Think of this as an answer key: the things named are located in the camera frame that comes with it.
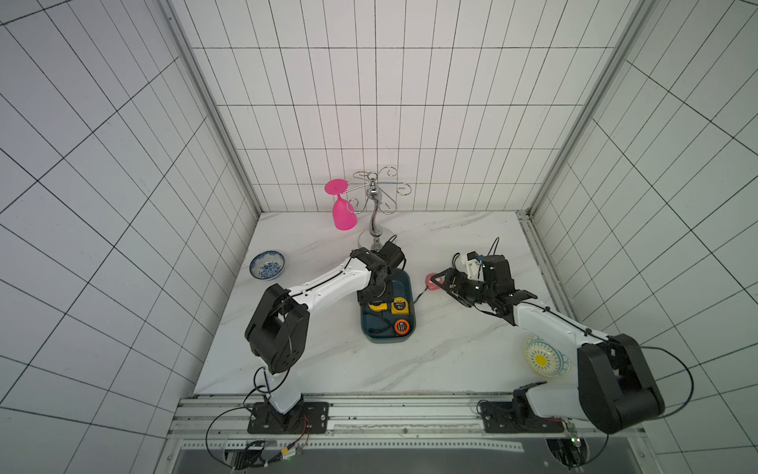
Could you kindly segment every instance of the white marble table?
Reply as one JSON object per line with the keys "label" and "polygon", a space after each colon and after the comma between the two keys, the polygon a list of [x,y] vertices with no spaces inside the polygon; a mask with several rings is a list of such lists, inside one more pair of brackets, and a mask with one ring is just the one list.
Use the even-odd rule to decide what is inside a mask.
{"label": "white marble table", "polygon": [[[414,294],[424,289],[425,275],[449,267],[454,253],[486,254],[500,237],[497,253],[509,260],[516,287],[552,304],[514,212],[398,212],[378,218],[398,236]],[[337,266],[358,248],[358,235],[367,225],[362,217],[356,228],[342,232],[334,228],[331,213],[265,213],[195,393],[250,391],[262,363],[250,351],[244,331],[263,290],[274,282],[301,284]],[[263,250],[279,250],[287,261],[273,281],[255,280],[247,268]],[[524,358],[526,331],[465,308],[442,290],[427,291],[415,310],[417,326],[407,341],[374,344],[361,332],[355,295],[343,298],[311,317],[305,352],[289,377],[297,378],[306,394],[498,392],[540,380]]]}

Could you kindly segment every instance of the cable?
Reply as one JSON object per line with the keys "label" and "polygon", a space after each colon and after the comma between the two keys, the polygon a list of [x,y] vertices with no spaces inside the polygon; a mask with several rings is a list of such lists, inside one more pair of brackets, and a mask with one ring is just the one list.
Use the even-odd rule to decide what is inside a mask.
{"label": "cable", "polygon": [[[305,426],[309,426],[311,424],[311,420],[308,419],[307,416],[303,415],[303,418],[305,419]],[[311,430],[308,430],[308,436],[305,438],[305,443],[303,443],[302,447],[308,446],[308,441],[311,440]]]}
{"label": "cable", "polygon": [[422,291],[421,293],[418,294],[418,296],[416,297],[416,299],[413,300],[413,304],[416,304],[416,302],[418,301],[418,298],[421,298],[421,295],[424,294],[424,293],[426,293],[426,290],[428,290],[428,289],[429,289],[429,287],[424,287],[424,291]]}
{"label": "cable", "polygon": [[[500,243],[500,237],[495,237],[495,240],[492,242],[492,245],[490,245],[490,251],[487,252],[487,256],[493,255],[495,252],[497,252],[497,244]],[[479,274],[481,274],[481,263],[479,265],[479,269],[476,272],[476,278],[479,279]]]}
{"label": "cable", "polygon": [[[274,387],[274,388],[272,388],[271,390],[269,390],[269,387],[268,387],[268,377],[266,377],[266,372],[263,372],[263,380],[266,382],[266,385],[265,385],[265,387],[266,387],[266,391],[263,391],[263,390],[259,390],[259,389],[258,389],[258,387],[260,387],[260,388],[263,388],[263,387],[264,387],[263,385],[259,385],[258,387],[256,387],[256,388],[253,388],[253,390],[258,390],[259,392],[261,392],[261,393],[262,393],[262,394],[264,394],[264,395],[272,394],[272,393],[274,393],[276,390],[278,390],[278,389],[279,389],[279,387],[281,387],[281,386],[282,386],[282,384],[284,383],[284,381],[285,381],[285,380],[287,380],[287,376],[288,376],[289,374],[290,374],[290,369],[287,369],[287,372],[285,372],[285,373],[284,373],[284,378],[282,378],[282,381],[281,381],[281,382],[279,382],[279,385],[277,385],[276,387]],[[252,383],[254,383],[254,384],[255,384],[255,375],[252,377]]]}
{"label": "cable", "polygon": [[490,251],[487,252],[487,256],[493,255],[495,252],[497,252],[498,243],[500,243],[500,237],[495,237],[495,241],[492,242],[492,245],[490,246]]}
{"label": "cable", "polygon": [[591,463],[592,461],[594,461],[595,459],[597,459],[598,457],[600,457],[600,455],[603,453],[603,450],[605,450],[605,449],[606,449],[606,446],[608,446],[608,440],[610,439],[610,437],[611,437],[610,435],[606,435],[606,442],[605,442],[605,443],[603,443],[603,447],[602,447],[602,448],[600,448],[600,450],[599,450],[599,451],[597,451],[597,454],[595,454],[595,456],[594,456],[594,457],[592,457],[591,459],[588,459],[588,460],[584,461],[582,464],[580,464],[580,465],[578,465],[578,466],[575,466],[575,467],[584,467],[584,466],[586,466],[587,464],[589,464],[589,463]]}
{"label": "cable", "polygon": [[214,455],[213,455],[213,453],[211,452],[211,448],[208,446],[208,433],[210,433],[210,432],[211,432],[211,427],[213,426],[213,424],[216,422],[216,420],[217,420],[217,419],[221,418],[223,415],[226,415],[226,414],[227,414],[227,413],[229,413],[229,412],[233,412],[234,410],[242,410],[242,409],[247,409],[247,407],[245,407],[245,406],[242,406],[242,407],[235,407],[235,408],[231,408],[231,409],[229,409],[229,410],[227,410],[227,411],[225,411],[225,412],[222,412],[221,414],[219,414],[218,416],[216,416],[215,418],[213,418],[213,421],[211,422],[211,424],[210,424],[210,425],[208,425],[208,429],[206,429],[206,430],[205,430],[205,450],[206,450],[206,451],[208,451],[208,454],[210,454],[210,455],[211,455],[211,457],[212,457],[212,458],[213,458],[213,459],[214,459],[214,460],[215,460],[217,463],[221,463],[221,464],[224,464],[226,467],[228,467],[229,469],[232,469],[232,470],[234,470],[234,467],[233,467],[231,464],[227,464],[226,462],[224,462],[224,461],[222,461],[222,460],[218,459],[218,458],[217,458],[216,456],[214,456]]}
{"label": "cable", "polygon": [[681,407],[677,408],[676,410],[672,411],[671,413],[669,413],[667,415],[657,416],[656,418],[653,418],[653,419],[664,419],[664,418],[670,417],[671,415],[679,413],[690,403],[690,400],[692,400],[692,395],[695,392],[695,379],[692,376],[692,372],[690,372],[690,369],[687,367],[687,364],[685,364],[684,362],[682,362],[681,359],[679,359],[677,356],[675,356],[674,354],[670,353],[666,349],[663,349],[662,347],[653,347],[653,346],[625,346],[624,344],[621,344],[621,343],[616,342],[616,341],[610,341],[608,339],[603,339],[602,337],[599,337],[599,336],[596,336],[595,334],[593,334],[592,333],[592,329],[590,329],[590,328],[584,328],[584,329],[580,328],[579,326],[577,326],[576,324],[572,323],[568,319],[564,318],[560,314],[558,314],[556,312],[553,312],[552,310],[550,310],[549,306],[542,307],[542,306],[534,304],[534,303],[529,303],[528,301],[522,301],[522,303],[526,303],[528,305],[534,306],[535,308],[539,308],[539,309],[542,309],[543,311],[547,311],[550,314],[552,314],[554,316],[557,316],[558,318],[562,319],[566,324],[571,325],[574,328],[577,328],[583,334],[585,334],[587,336],[592,336],[595,339],[598,339],[600,341],[607,342],[609,344],[614,344],[614,345],[620,346],[620,347],[632,347],[632,348],[636,348],[636,349],[660,350],[662,352],[667,353],[668,355],[670,355],[674,359],[676,359],[676,361],[678,363],[680,363],[682,367],[684,367],[684,370],[687,372],[687,375],[690,377],[690,394],[687,397],[687,400],[685,400],[684,403],[681,405]]}

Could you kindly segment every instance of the decorative plate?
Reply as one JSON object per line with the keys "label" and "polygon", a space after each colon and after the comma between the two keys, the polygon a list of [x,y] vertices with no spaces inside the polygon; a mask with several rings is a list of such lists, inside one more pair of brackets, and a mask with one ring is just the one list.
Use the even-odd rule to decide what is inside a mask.
{"label": "decorative plate", "polygon": [[266,250],[250,262],[250,274],[259,280],[276,278],[284,268],[284,256],[276,250]]}
{"label": "decorative plate", "polygon": [[524,355],[529,366],[543,377],[561,378],[571,368],[568,357],[535,335],[527,337],[524,342]]}

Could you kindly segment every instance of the black mounting plate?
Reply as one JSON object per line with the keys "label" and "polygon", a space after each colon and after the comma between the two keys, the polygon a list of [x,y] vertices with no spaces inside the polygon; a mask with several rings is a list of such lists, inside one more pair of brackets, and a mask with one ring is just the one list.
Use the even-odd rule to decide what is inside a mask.
{"label": "black mounting plate", "polygon": [[487,402],[480,405],[481,419],[486,433],[563,433],[563,423],[547,418],[530,418],[523,426],[512,420],[511,402]]}
{"label": "black mounting plate", "polygon": [[[266,407],[267,403],[255,403],[250,410],[250,422],[247,425],[247,432],[251,435],[299,435],[302,433],[304,419],[298,421],[297,425],[290,430],[284,429],[274,421]],[[327,431],[327,421],[329,420],[329,403],[327,402],[302,402],[302,414],[311,422],[310,433],[320,435]]]}

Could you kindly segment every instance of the pink wine glass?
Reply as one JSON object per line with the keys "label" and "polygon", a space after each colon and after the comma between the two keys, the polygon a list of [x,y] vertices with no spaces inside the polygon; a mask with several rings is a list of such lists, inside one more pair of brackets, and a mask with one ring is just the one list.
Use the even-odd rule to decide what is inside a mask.
{"label": "pink wine glass", "polygon": [[329,181],[324,187],[327,194],[337,197],[332,208],[332,219],[334,219],[334,227],[341,231],[349,231],[358,224],[358,216],[354,214],[355,208],[340,196],[347,191],[348,186],[347,181],[337,179]]}

